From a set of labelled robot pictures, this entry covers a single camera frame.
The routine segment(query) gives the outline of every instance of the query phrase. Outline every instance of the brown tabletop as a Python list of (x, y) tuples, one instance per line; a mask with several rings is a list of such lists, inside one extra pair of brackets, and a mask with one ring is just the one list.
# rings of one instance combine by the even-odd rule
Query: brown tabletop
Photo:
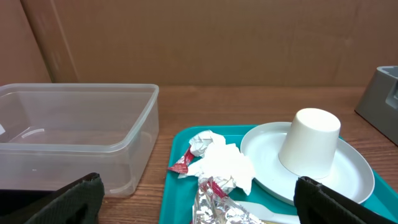
[(105, 198), (100, 223), (158, 223), (170, 148), (181, 130), (197, 125), (292, 121), (302, 108), (321, 108), (341, 121), (342, 137), (398, 191), (398, 147), (354, 112), (361, 87), (161, 87), (159, 137), (136, 192)]

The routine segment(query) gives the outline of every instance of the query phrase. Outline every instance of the white plate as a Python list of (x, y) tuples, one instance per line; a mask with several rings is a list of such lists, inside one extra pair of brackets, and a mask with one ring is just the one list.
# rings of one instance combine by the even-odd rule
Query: white plate
[[(243, 137), (241, 152), (251, 159), (257, 183), (274, 197), (293, 205), (298, 176), (287, 170), (278, 158), (290, 125), (290, 122), (274, 122), (253, 128)], [(368, 199), (374, 189), (374, 176), (368, 162), (341, 139), (337, 142), (329, 176), (316, 181), (357, 203)]]

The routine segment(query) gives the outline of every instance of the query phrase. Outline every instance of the clear plastic bin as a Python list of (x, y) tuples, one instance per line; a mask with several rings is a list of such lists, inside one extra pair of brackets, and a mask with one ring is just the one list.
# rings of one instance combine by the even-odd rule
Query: clear plastic bin
[(106, 195), (132, 194), (159, 132), (158, 92), (141, 84), (0, 87), (0, 189), (57, 190), (97, 172)]

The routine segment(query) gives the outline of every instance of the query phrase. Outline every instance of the blue-green tray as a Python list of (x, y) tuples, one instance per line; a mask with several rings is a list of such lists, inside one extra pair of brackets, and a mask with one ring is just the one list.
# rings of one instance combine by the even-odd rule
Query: blue-green tray
[[(240, 148), (243, 136), (255, 126), (197, 126), (187, 128), (178, 133), (174, 138), (169, 166), (172, 166), (181, 158), (188, 149), (189, 139), (200, 131), (212, 130), (214, 133), (222, 134), (226, 138), (227, 144), (235, 143)], [(192, 220), (192, 205), (198, 188), (197, 177), (187, 177), (184, 179), (178, 179), (177, 177), (177, 173), (168, 171), (162, 209), (160, 211), (160, 224), (188, 224)], [(374, 172), (374, 177), (376, 180), (374, 192), (363, 205), (394, 222), (398, 222), (397, 193), (376, 172)], [(249, 196), (246, 196), (241, 189), (234, 189), (229, 196), (233, 200), (261, 203), (276, 213), (297, 214), (294, 206), (281, 202), (269, 195), (255, 181), (252, 183), (252, 190)]]

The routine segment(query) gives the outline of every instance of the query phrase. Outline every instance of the silver wrapper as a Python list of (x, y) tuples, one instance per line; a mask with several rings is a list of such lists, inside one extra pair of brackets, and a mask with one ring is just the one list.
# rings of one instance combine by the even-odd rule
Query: silver wrapper
[(202, 183), (193, 204), (193, 224), (261, 224), (262, 222), (230, 199), (213, 178)]

